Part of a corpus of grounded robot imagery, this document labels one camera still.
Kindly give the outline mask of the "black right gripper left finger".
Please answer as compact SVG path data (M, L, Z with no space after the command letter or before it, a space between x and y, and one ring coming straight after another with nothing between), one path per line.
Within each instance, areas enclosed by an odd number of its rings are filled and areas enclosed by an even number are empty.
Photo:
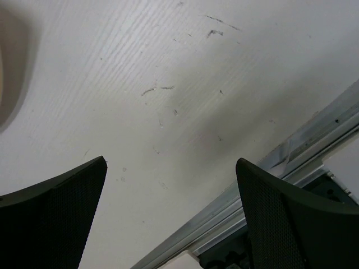
M99 156L1 196L1 268L78 268L106 173Z

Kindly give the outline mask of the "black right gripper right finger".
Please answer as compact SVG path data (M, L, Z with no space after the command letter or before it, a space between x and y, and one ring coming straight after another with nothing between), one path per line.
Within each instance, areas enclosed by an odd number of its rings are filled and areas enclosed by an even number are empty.
M320 197L240 158L254 268L358 268L358 206Z

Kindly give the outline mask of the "woven bamboo fruit bowl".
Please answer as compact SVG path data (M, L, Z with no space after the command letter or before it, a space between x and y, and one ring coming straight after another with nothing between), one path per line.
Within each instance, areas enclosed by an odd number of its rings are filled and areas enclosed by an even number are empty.
M0 48L0 103L2 102L2 96L3 96L3 57Z

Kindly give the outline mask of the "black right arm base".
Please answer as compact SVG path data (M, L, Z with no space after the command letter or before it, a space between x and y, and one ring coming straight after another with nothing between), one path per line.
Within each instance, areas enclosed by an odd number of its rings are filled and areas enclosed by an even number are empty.
M199 255L202 268L253 268L248 228L237 230Z

